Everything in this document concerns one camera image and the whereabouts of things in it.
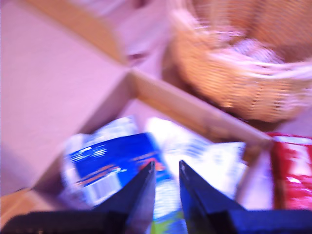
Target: blue package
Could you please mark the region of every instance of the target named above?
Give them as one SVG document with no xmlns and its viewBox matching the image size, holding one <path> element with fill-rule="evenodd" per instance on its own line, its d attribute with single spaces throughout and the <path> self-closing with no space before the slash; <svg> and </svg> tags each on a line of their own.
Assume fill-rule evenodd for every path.
<svg viewBox="0 0 312 234">
<path fill-rule="evenodd" d="M 118 192 L 145 165 L 154 161 L 156 194 L 152 233 L 186 233 L 179 187 L 162 163 L 160 150 L 150 133 L 101 142 L 72 153 L 70 159 L 86 200 L 93 206 Z"/>
<path fill-rule="evenodd" d="M 124 136 L 101 142 L 70 155 L 88 203 L 98 205 L 127 184 L 151 160 L 159 162 L 159 149 L 149 134 Z M 157 179 L 168 179 L 158 171 Z"/>
</svg>

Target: basket rim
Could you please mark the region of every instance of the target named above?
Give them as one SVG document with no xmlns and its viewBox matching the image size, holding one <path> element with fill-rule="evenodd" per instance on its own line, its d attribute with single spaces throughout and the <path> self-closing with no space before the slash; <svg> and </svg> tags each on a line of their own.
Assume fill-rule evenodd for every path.
<svg viewBox="0 0 312 234">
<path fill-rule="evenodd" d="M 185 29 L 191 31 L 193 34 L 201 34 L 209 36 L 211 33 L 206 28 L 202 27 L 202 24 L 192 14 L 192 12 L 186 6 L 188 0 L 170 0 L 170 16 L 173 21 L 183 25 Z M 255 78 L 264 79 L 299 79 L 309 80 L 312 77 L 307 76 L 308 73 L 312 73 L 312 58 L 308 58 L 301 62 L 288 62 L 288 63 L 269 63 L 251 60 L 249 56 L 242 55 L 236 51 L 232 51 L 232 56 L 240 56 L 246 58 L 245 61 L 236 61 L 237 65 L 240 66 L 240 70 L 244 68 L 247 70 L 246 74 Z M 225 58 L 218 58 L 226 63 L 231 63 L 233 66 L 233 60 Z"/>
</svg>

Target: box flap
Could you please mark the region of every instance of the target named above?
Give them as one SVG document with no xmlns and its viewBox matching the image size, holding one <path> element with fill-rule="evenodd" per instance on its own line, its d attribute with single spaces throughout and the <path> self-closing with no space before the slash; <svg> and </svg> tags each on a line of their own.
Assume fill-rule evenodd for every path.
<svg viewBox="0 0 312 234">
<path fill-rule="evenodd" d="M 128 68 L 18 2 L 1 11 L 4 195 L 33 185 Z"/>
<path fill-rule="evenodd" d="M 37 192 L 24 189 L 1 197 L 1 228 L 16 215 L 27 214 L 32 211 L 52 210 L 49 202 Z"/>
<path fill-rule="evenodd" d="M 117 37 L 104 19 L 100 20 L 91 16 L 81 7 L 67 0 L 26 0 L 26 2 L 77 33 L 115 61 L 127 65 L 126 57 L 120 49 Z"/>
</svg>

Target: white package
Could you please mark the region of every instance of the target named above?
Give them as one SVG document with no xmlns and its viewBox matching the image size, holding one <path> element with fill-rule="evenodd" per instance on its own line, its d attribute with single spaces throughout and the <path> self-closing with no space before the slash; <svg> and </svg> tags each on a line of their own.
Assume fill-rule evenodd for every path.
<svg viewBox="0 0 312 234">
<path fill-rule="evenodd" d="M 234 198 L 246 170 L 242 161 L 245 143 L 217 143 L 206 140 L 175 123 L 151 118 L 146 125 L 162 150 L 164 162 L 179 181 L 179 161 L 184 160 L 216 189 Z"/>
</svg>

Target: blue snack bag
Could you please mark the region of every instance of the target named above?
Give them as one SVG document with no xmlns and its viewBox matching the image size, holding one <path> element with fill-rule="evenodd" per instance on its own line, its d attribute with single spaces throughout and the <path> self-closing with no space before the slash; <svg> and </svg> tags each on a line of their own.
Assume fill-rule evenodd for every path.
<svg viewBox="0 0 312 234">
<path fill-rule="evenodd" d="M 159 159 L 159 150 L 149 134 L 111 139 L 70 155 L 80 178 L 79 185 L 92 206 L 118 192 L 152 160 L 158 168 L 157 178 L 168 178 Z"/>
</svg>

